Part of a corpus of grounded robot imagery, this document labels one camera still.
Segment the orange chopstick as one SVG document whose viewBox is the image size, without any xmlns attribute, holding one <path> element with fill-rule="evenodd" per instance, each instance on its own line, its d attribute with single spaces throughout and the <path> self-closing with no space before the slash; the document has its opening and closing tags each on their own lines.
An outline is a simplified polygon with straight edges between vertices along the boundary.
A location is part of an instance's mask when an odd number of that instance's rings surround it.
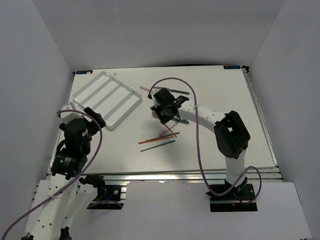
<svg viewBox="0 0 320 240">
<path fill-rule="evenodd" d="M 146 143 L 151 143 L 151 142 L 171 139 L 171 138 L 174 138 L 174 137 L 175 137 L 174 135 L 166 135 L 166 136 L 162 136 L 162 137 L 157 137 L 157 138 L 153 138 L 153 139 L 149 139 L 149 140 L 140 141 L 140 142 L 138 142 L 138 144 L 141 145 L 141 144 L 146 144 Z"/>
</svg>

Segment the green handled spoon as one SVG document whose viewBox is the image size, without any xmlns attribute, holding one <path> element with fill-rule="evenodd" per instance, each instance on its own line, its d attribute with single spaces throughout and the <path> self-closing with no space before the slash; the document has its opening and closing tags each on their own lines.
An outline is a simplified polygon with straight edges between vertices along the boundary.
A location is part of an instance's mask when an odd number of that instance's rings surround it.
<svg viewBox="0 0 320 240">
<path fill-rule="evenodd" d="M 175 122 L 178 122 L 178 123 L 185 124 L 185 125 L 188 125 L 188 124 L 189 124 L 189 121 L 188 121 L 188 120 L 181 119 L 181 118 L 178 118 L 178 117 L 174 117 L 172 120 L 175 121 Z"/>
</svg>

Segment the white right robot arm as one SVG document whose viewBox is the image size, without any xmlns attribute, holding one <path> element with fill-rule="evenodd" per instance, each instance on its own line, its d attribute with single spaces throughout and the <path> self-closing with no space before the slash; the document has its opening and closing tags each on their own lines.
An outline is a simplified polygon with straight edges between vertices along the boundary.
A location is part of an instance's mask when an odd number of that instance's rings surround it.
<svg viewBox="0 0 320 240">
<path fill-rule="evenodd" d="M 236 200 L 244 193 L 247 183 L 245 170 L 245 154 L 251 136 L 236 111 L 221 113 L 198 105 L 188 97 L 180 95 L 174 97 L 166 88 L 156 93 L 149 93 L 153 106 L 150 110 L 156 114 L 161 124 L 177 117 L 196 124 L 196 150 L 198 164 L 203 180 L 208 190 L 217 197 L 227 195 Z M 226 176 L 224 184 L 226 190 L 222 193 L 215 192 L 209 185 L 201 162 L 199 126 L 206 128 L 215 135 L 217 148 L 225 157 Z"/>
</svg>

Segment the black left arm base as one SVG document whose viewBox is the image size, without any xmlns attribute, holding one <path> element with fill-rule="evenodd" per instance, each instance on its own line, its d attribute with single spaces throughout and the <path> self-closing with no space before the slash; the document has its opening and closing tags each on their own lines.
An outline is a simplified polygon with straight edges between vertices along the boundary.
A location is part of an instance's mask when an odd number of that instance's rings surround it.
<svg viewBox="0 0 320 240">
<path fill-rule="evenodd" d="M 83 185 L 92 185 L 96 190 L 96 197 L 93 203 L 87 207 L 88 210 L 121 210 L 124 203 L 121 203 L 121 185 L 109 185 L 103 176 L 87 175 L 81 180 Z"/>
</svg>

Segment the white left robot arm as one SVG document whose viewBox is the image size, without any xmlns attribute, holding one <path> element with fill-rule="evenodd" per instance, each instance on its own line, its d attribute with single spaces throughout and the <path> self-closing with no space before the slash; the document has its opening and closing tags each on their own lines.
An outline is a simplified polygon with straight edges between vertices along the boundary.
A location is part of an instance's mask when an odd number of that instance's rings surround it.
<svg viewBox="0 0 320 240">
<path fill-rule="evenodd" d="M 91 200 L 99 200 L 106 193 L 99 176 L 81 177 L 93 162 L 88 160 L 92 137 L 103 135 L 102 129 L 106 126 L 103 117 L 90 107 L 77 110 L 70 104 L 57 115 L 64 139 L 55 150 L 47 199 L 34 207 L 35 210 L 41 208 L 41 212 L 33 229 L 23 237 L 25 240 L 70 240 L 77 214 Z"/>
</svg>

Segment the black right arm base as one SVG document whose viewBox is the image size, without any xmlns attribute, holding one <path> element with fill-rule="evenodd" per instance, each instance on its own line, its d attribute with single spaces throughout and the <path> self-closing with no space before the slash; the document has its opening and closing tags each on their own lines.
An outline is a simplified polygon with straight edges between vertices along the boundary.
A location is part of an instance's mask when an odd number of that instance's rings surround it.
<svg viewBox="0 0 320 240">
<path fill-rule="evenodd" d="M 223 196 L 215 196 L 210 191 L 205 193 L 209 198 L 212 213 L 257 212 L 255 191 L 248 178 Z"/>
</svg>

